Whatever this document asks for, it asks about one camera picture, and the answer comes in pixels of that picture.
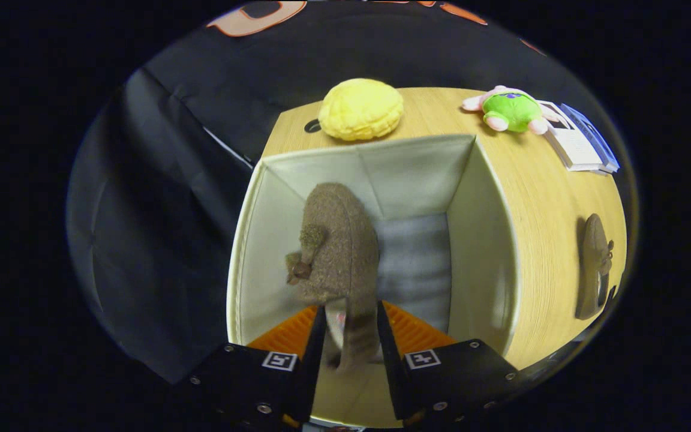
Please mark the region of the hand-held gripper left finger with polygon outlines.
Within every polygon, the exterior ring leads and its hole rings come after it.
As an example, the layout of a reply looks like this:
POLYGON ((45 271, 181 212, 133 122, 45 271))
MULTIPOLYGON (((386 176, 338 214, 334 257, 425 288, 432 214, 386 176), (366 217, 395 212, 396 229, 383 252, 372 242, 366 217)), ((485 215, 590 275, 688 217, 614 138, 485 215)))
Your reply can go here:
POLYGON ((225 343, 187 377, 187 400, 220 430, 300 430, 325 336, 325 309, 310 306, 249 344, 225 343))

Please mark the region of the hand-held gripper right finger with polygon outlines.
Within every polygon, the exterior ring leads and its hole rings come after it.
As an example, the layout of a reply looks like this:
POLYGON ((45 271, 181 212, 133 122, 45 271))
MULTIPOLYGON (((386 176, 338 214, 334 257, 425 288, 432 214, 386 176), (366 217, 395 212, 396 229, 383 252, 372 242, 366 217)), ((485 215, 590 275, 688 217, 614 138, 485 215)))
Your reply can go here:
POLYGON ((377 325, 395 418, 405 428, 455 428, 504 404, 519 372, 480 339, 455 341, 386 301, 377 325))

